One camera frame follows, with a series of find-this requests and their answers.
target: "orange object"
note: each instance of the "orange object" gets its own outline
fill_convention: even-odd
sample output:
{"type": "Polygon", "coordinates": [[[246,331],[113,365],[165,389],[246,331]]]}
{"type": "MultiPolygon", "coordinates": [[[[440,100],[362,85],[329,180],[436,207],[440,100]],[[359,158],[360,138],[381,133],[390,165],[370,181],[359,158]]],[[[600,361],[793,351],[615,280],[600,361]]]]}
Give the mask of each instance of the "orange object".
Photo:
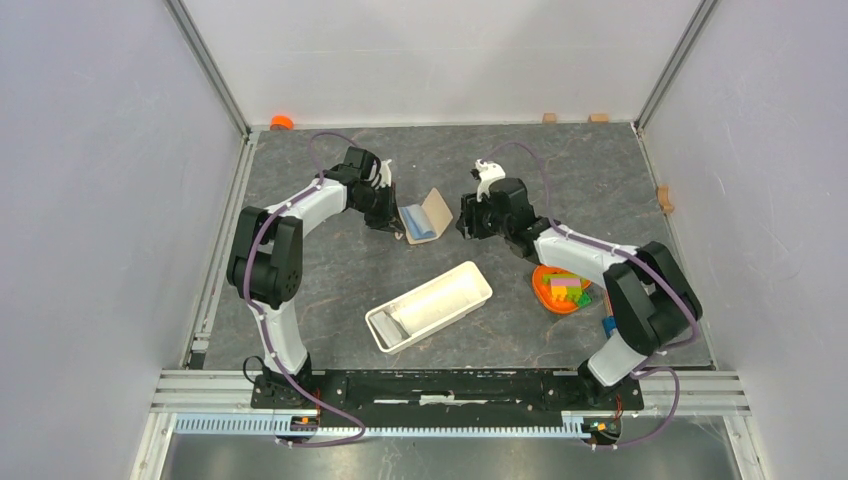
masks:
{"type": "MultiPolygon", "coordinates": [[[[536,270],[533,270],[533,291],[536,292],[536,297],[542,302],[542,305],[545,306],[548,310],[559,313],[561,315],[568,315],[569,313],[574,313],[577,311],[578,307],[576,303],[569,300],[557,300],[554,298],[551,293],[551,286],[545,283],[544,276],[552,273],[571,273],[568,270],[563,270],[561,268],[548,267],[546,265],[539,265],[536,267],[536,270]]],[[[585,278],[580,279],[580,288],[586,290],[589,288],[592,282],[586,280],[585,278]]]]}
{"type": "Polygon", "coordinates": [[[271,119],[271,130],[291,130],[292,128],[294,128],[294,122],[285,115],[275,115],[271,119]]]}

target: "white plastic tray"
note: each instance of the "white plastic tray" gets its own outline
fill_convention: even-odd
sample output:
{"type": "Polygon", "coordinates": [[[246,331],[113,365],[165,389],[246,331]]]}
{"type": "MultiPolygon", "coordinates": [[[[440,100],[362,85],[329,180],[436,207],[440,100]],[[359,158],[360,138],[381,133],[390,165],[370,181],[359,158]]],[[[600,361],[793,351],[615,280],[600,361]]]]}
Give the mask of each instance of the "white plastic tray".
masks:
{"type": "Polygon", "coordinates": [[[439,275],[420,287],[384,303],[365,314],[377,347],[386,353],[398,353],[429,337],[473,310],[492,296],[492,287],[474,262],[465,262],[439,275]],[[375,314],[383,312],[406,330],[409,338],[392,346],[386,345],[372,325],[375,314]]]}

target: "blue cloth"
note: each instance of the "blue cloth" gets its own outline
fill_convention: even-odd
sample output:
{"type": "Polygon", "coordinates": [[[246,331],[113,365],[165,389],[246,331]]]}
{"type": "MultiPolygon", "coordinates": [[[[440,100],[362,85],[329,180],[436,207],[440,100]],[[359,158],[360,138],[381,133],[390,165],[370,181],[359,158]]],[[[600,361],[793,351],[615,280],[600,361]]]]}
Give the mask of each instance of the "blue cloth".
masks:
{"type": "Polygon", "coordinates": [[[403,215],[403,222],[413,240],[426,240],[436,236],[436,231],[421,205],[400,207],[400,214],[403,215]]]}

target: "orange bowl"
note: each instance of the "orange bowl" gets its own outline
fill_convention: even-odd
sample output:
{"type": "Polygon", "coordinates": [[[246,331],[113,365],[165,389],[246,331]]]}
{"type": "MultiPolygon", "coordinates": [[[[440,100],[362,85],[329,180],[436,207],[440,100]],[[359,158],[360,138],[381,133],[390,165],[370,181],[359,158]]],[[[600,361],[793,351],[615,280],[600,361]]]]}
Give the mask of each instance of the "orange bowl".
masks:
{"type": "MultiPolygon", "coordinates": [[[[536,292],[536,298],[542,302],[548,310],[560,315],[568,315],[576,312],[580,307],[570,300],[557,300],[551,294],[551,286],[545,284],[545,275],[554,273],[571,273],[568,270],[561,268],[548,267],[547,265],[539,265],[536,270],[533,270],[533,291],[536,292]]],[[[586,290],[592,282],[585,278],[580,278],[580,288],[586,290]]]]}

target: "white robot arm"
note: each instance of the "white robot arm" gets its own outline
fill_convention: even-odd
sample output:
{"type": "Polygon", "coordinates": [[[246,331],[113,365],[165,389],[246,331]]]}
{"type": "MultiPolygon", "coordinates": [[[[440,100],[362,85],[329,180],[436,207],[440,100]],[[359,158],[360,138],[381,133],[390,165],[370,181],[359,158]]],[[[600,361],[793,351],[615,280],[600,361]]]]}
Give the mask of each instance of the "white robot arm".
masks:
{"type": "Polygon", "coordinates": [[[654,280],[625,254],[647,264],[696,320],[701,317],[698,298],[664,245],[651,242],[636,248],[592,238],[565,225],[555,229],[549,219],[536,216],[524,182],[507,177],[498,164],[478,160],[471,174],[480,183],[476,192],[461,198],[456,227],[463,237],[499,235],[519,257],[566,269],[607,290],[617,331],[578,369],[590,389],[601,392],[615,386],[689,327],[684,313],[665,291],[656,288],[648,292],[654,280]]]}
{"type": "Polygon", "coordinates": [[[251,299],[261,311],[248,306],[263,337],[267,337],[263,341],[264,363],[272,371],[281,373],[272,356],[277,356],[292,374],[298,373],[308,360],[294,306],[303,275],[303,238],[321,222],[348,208],[363,212],[365,223],[371,228],[402,231],[390,162],[351,147],[342,164],[324,172],[323,182],[315,179],[307,188],[278,204],[242,210],[227,265],[227,280],[244,298],[242,285],[247,259],[258,230],[272,212],[286,207],[261,242],[273,240],[273,250],[270,254],[257,253],[250,279],[251,299]]]}

